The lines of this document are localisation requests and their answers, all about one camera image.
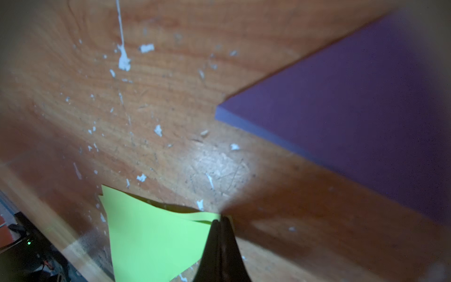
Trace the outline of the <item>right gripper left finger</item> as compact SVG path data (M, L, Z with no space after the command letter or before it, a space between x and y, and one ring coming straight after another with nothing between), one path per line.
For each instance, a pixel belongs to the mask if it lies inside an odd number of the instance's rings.
M220 282L222 280L221 225L211 224L210 232L194 282Z

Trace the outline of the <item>dark purple square paper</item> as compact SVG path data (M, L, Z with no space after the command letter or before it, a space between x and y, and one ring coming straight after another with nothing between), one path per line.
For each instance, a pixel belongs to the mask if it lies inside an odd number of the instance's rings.
M244 88L215 118L448 223L435 76L401 10Z

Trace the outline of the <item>lime green square paper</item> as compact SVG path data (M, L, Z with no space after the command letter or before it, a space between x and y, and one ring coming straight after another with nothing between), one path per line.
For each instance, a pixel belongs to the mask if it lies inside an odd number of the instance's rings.
M197 263L212 221L199 211L177 213L102 186L113 273L117 282L169 282Z

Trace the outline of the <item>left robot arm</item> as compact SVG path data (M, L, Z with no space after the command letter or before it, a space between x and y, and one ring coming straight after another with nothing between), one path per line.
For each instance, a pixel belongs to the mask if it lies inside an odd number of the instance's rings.
M67 259L21 212L8 230L19 234L1 247L2 282L69 282Z

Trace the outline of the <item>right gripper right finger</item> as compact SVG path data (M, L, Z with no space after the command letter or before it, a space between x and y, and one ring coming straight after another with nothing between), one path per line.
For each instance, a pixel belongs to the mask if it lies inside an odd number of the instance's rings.
M222 282L251 282L228 217L221 217L220 228Z

